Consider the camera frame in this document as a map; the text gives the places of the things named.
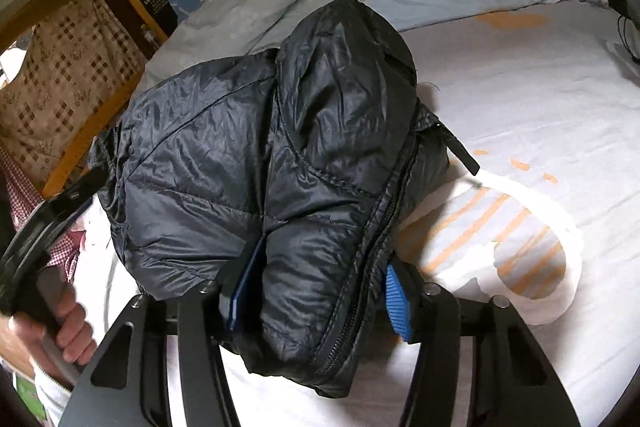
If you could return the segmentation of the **black puffer jacket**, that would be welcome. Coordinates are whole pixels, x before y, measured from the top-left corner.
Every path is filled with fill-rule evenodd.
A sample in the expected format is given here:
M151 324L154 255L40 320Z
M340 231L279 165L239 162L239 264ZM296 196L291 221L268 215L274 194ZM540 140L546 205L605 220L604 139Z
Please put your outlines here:
M249 371L340 399L383 297L399 223L464 146L416 93L404 39L357 0L277 49L195 65L137 95L93 142L115 251L175 298L258 251Z

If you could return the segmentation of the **white bed sheet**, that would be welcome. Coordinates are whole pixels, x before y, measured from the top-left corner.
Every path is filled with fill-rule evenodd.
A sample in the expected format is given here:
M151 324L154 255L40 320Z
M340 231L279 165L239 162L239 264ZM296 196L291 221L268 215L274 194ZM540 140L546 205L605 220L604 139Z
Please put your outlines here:
M399 223L390 259L458 297L508 298L558 375L570 421L599 425L639 364L639 69L616 15L563 1L397 32L420 101L480 169L451 158ZM120 261L99 191L74 280L96 339L132 298L160 300ZM222 355L241 424L396 425L418 350L390 329L384 286L340 399L249 371L236 347L247 317Z

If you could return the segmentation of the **brown checked curtain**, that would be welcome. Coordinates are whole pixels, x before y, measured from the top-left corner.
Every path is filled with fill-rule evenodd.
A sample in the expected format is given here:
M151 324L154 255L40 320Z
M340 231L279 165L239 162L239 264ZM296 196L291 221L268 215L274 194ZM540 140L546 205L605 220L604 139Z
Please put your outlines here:
M37 190L80 127L144 64L105 0L73 0L32 28L20 71L1 89L1 142Z

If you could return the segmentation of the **wooden bed frame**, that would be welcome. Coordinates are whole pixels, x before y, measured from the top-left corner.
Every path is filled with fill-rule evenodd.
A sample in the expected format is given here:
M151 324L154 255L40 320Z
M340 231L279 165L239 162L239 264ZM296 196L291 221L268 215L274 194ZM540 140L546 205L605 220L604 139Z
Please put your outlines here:
M140 0L14 0L1 8L2 50L22 37L26 56L1 83L1 143L50 196L85 169L167 36Z

